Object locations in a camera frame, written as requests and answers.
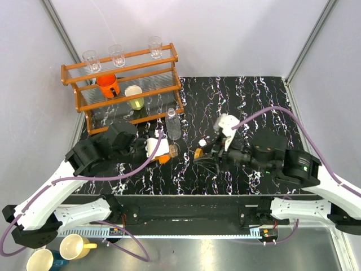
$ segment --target metal floor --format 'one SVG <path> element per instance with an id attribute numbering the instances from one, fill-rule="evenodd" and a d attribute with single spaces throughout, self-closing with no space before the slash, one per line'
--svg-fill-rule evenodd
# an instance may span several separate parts
<path id="1" fill-rule="evenodd" d="M 280 229 L 280 238 L 290 229 Z M 62 238 L 47 246 L 59 249 Z M 326 228 L 300 228 L 289 241 L 276 246 L 242 244 L 257 240 L 227 239 L 141 239 L 151 262 L 144 263 L 115 248 L 96 241 L 98 248 L 86 257 L 71 261 L 61 271 L 336 271 L 342 270 L 330 232 Z M 120 240 L 118 245 L 142 255 L 132 239 Z"/>

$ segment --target blue cup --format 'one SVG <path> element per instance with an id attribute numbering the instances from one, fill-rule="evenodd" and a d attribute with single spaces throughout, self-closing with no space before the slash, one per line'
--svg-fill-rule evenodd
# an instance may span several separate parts
<path id="1" fill-rule="evenodd" d="M 63 266 L 69 264 L 55 250 L 38 250 L 28 260 L 27 271 L 59 271 Z"/>

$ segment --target orange mug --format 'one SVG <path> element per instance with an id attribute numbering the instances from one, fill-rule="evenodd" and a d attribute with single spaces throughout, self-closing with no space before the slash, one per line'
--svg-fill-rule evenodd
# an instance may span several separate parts
<path id="1" fill-rule="evenodd" d="M 120 92 L 117 77 L 115 75 L 105 75 L 96 78 L 96 83 L 100 87 L 103 95 L 107 98 L 114 98 Z"/>

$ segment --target plastic bottle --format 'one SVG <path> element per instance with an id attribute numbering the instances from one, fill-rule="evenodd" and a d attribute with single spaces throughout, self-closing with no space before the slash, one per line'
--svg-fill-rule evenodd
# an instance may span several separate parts
<path id="1" fill-rule="evenodd" d="M 168 138 L 170 140 L 178 140 L 181 138 L 181 121 L 175 109 L 168 109 L 167 115 L 165 116 L 165 126 L 167 127 Z"/>

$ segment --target marble surface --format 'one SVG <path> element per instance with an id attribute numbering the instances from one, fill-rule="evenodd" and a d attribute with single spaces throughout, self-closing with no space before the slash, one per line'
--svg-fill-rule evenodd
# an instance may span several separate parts
<path id="1" fill-rule="evenodd" d="M 222 113 L 245 119 L 268 107 L 281 106 L 291 110 L 281 77 L 184 77 L 180 78 L 184 105 L 181 116 L 182 137 L 175 141 L 180 152 L 166 164 L 149 167 L 141 173 L 121 181 L 88 182 L 75 194 L 290 194 L 299 189 L 277 183 L 272 175 L 232 167 L 229 172 L 214 176 L 193 164 L 194 151 L 199 140 L 210 142 L 215 138 L 213 124 Z M 162 99 L 158 104 L 164 108 Z M 164 119 L 138 124 L 139 134 L 147 130 L 163 129 Z M 244 125 L 236 136 L 249 142 L 259 128 L 286 135 L 288 147 L 302 149 L 300 135 L 293 120 L 282 112 L 269 112 Z M 87 138 L 86 126 L 81 138 Z M 127 164 L 117 164 L 114 176 L 129 172 Z"/>

